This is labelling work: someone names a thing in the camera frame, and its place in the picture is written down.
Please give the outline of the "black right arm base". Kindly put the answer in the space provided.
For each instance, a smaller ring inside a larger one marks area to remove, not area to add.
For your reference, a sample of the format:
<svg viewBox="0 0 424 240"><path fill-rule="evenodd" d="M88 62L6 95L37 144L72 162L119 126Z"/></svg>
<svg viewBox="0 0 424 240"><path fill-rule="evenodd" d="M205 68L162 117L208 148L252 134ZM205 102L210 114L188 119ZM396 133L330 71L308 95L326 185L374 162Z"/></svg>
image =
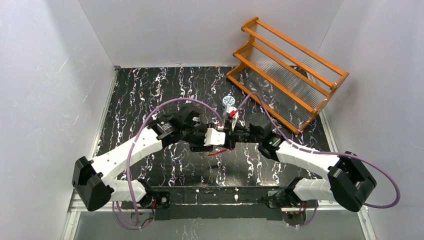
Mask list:
<svg viewBox="0 0 424 240"><path fill-rule="evenodd" d="M257 202L265 204L270 209L280 209L283 221L289 226L299 227L306 222L308 203L301 201L293 192L270 190Z"/></svg>

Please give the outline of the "red handled spiked keyring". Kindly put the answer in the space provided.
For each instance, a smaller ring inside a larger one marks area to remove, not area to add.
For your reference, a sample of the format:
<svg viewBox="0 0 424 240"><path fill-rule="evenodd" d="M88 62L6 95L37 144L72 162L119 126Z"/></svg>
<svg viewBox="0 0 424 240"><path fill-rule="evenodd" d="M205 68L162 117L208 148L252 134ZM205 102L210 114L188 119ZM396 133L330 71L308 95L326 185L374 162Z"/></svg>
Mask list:
<svg viewBox="0 0 424 240"><path fill-rule="evenodd" d="M201 157L205 157L205 156L210 157L210 156L219 155L219 154L222 154L222 153L225 153L225 152L228 152L228 151L229 151L228 149L223 148L223 149L216 149L214 152L200 152L199 155Z"/></svg>

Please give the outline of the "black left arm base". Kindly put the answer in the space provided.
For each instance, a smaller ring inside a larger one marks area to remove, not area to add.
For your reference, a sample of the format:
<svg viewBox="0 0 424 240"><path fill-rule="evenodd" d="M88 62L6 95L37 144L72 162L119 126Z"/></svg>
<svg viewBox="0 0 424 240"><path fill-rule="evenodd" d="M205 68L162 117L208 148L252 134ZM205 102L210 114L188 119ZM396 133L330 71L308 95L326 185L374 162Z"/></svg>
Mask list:
<svg viewBox="0 0 424 240"><path fill-rule="evenodd" d="M169 191L148 190L137 202L142 209L168 209L171 204Z"/></svg>

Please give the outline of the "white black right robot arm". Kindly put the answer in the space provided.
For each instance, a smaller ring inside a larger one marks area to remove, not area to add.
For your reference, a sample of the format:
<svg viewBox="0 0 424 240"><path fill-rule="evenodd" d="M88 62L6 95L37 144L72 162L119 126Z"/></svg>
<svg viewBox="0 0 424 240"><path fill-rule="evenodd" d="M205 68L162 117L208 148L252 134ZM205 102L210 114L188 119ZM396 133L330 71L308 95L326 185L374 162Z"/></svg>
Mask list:
<svg viewBox="0 0 424 240"><path fill-rule="evenodd" d="M296 177L284 190L268 196L269 202L294 207L302 202L324 200L358 212L376 188L377 181L355 154L322 154L285 140L273 132L271 123L261 114L253 115L248 127L237 122L236 114L232 110L225 118L227 148L234 148L236 143L257 143L257 150L264 157L303 168L320 177Z"/></svg>

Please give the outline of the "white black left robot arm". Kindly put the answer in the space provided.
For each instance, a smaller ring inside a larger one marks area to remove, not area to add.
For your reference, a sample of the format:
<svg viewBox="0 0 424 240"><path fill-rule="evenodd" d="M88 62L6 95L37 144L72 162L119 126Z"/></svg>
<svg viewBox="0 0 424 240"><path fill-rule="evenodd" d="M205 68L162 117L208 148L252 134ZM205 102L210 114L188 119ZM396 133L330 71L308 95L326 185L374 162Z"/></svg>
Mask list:
<svg viewBox="0 0 424 240"><path fill-rule="evenodd" d="M118 180L117 176L139 160L179 141L201 145L205 133L206 125L201 121L200 109L185 104L177 113L149 121L139 136L113 150L91 159L86 156L78 158L74 164L72 186L89 212L108 202L142 204L153 196L146 181L134 178L127 182Z"/></svg>

